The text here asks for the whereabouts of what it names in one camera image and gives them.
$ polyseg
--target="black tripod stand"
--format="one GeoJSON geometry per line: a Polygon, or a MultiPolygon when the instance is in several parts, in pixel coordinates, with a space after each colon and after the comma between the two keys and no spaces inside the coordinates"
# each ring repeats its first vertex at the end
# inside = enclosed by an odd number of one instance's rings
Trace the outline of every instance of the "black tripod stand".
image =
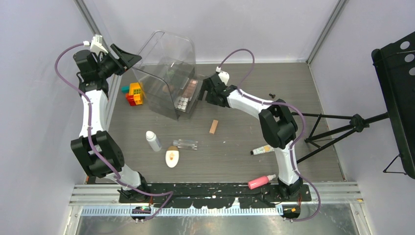
{"type": "Polygon", "coordinates": [[[388,113],[380,114],[380,115],[377,115],[377,116],[374,116],[374,117],[371,117],[371,118],[368,118],[368,119],[363,119],[358,114],[355,114],[352,117],[350,117],[350,116],[324,115],[324,114],[303,114],[303,115],[306,116],[306,117],[317,117],[316,124],[314,124],[313,130],[311,131],[310,136],[308,138],[306,138],[304,141],[306,143],[310,143],[310,144],[316,146],[318,149],[316,149],[313,152],[311,152],[311,153],[305,155],[304,157],[298,159],[297,163],[300,163],[300,162],[310,158],[311,156],[323,151],[324,149],[332,146],[333,144],[341,141],[342,139],[350,136],[351,134],[353,134],[355,132],[362,132],[363,129],[368,128],[369,124],[371,124],[371,123],[389,118],[388,113]],[[346,119],[346,120],[350,120],[350,124],[313,136],[314,131],[316,130],[317,125],[319,124],[319,122],[322,118],[346,119]],[[324,137],[330,137],[331,135],[334,135],[334,134],[337,134],[337,133],[340,133],[340,132],[343,132],[343,131],[347,131],[347,130],[349,130],[349,131],[342,134],[341,136],[333,139],[332,141],[330,141],[329,143],[327,143],[323,146],[320,146],[320,145],[318,145],[314,142],[318,139],[321,139],[321,138],[324,138],[324,137]]]}

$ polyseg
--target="white bottle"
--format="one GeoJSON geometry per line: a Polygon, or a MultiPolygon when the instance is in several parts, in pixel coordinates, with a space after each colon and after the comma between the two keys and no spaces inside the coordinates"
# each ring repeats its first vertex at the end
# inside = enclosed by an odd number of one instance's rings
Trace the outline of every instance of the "white bottle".
{"type": "Polygon", "coordinates": [[[161,150],[161,143],[159,138],[157,138],[156,134],[152,131],[147,131],[145,133],[145,138],[147,139],[148,143],[150,144],[151,148],[158,152],[161,150]]]}

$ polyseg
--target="white enclosure wall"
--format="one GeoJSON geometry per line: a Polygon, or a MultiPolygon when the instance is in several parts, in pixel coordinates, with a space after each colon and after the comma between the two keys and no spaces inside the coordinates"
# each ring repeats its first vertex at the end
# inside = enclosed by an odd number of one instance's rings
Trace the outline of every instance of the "white enclosure wall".
{"type": "MultiPolygon", "coordinates": [[[[311,66],[326,114],[368,118],[386,112],[370,53],[412,33],[414,10],[413,0],[348,1],[311,66]]],[[[345,124],[328,120],[330,129],[345,124]]],[[[382,173],[398,154],[390,121],[371,124],[335,147],[347,178],[359,184],[374,234],[414,234],[415,180],[382,173]]],[[[391,170],[403,170],[399,160],[391,170]]]]}
{"type": "MultiPolygon", "coordinates": [[[[337,0],[85,2],[96,7],[113,42],[126,51],[139,51],[152,32],[164,30],[189,37],[199,62],[221,61],[242,47],[257,61],[276,62],[308,58],[337,0]]],[[[230,58],[250,60],[247,53],[230,58]]]]}
{"type": "MultiPolygon", "coordinates": [[[[70,149],[82,102],[54,71],[56,57],[92,34],[72,0],[0,7],[0,234],[57,235],[85,173],[70,149]]],[[[76,83],[72,53],[60,71],[76,83]]]]}

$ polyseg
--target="clear plastic bin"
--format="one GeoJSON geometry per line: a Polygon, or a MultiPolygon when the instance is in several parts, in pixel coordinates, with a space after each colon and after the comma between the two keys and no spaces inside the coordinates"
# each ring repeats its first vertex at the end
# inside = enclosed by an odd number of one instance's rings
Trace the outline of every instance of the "clear plastic bin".
{"type": "Polygon", "coordinates": [[[175,120],[183,115],[189,118],[202,85],[195,76],[193,42],[173,33],[156,31],[138,54],[142,60],[132,69],[150,109],[175,120]]]}

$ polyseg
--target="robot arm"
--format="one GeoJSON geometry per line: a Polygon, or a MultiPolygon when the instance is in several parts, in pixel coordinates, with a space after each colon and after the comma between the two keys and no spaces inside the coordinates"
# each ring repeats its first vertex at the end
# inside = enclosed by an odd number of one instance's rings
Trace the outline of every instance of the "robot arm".
{"type": "Polygon", "coordinates": [[[265,141],[275,148],[281,196],[287,198],[296,194],[302,185],[302,179],[294,172],[290,159],[289,148],[296,138],[296,131],[298,130],[291,112],[285,106],[269,104],[272,102],[271,100],[264,100],[250,95],[250,97],[262,101],[262,103],[258,103],[242,96],[236,86],[226,86],[227,79],[223,79],[221,73],[217,72],[203,80],[199,100],[202,100],[205,92],[207,92],[205,100],[208,103],[238,109],[257,118],[261,124],[265,141]]]}
{"type": "MultiPolygon", "coordinates": [[[[138,172],[131,170],[124,163],[124,156],[121,149],[111,138],[110,134],[108,134],[105,122],[108,104],[107,78],[114,73],[122,75],[135,63],[141,60],[141,57],[124,52],[116,45],[112,44],[111,48],[119,57],[118,59],[115,59],[114,56],[103,47],[102,36],[100,35],[95,35],[91,43],[84,42],[84,45],[90,46],[90,49],[81,50],[75,53],[73,59],[80,70],[78,75],[82,77],[82,79],[78,77],[79,89],[83,91],[91,101],[91,138],[94,146],[120,174],[123,183],[142,191],[147,191],[144,177],[138,172]]],[[[88,176],[108,178],[116,182],[114,178],[115,174],[97,157],[88,143],[89,103],[83,96],[82,101],[84,104],[82,129],[79,138],[71,141],[71,149],[88,176]]],[[[130,199],[134,198],[142,200],[145,197],[128,187],[123,187],[120,193],[130,199]]]]}

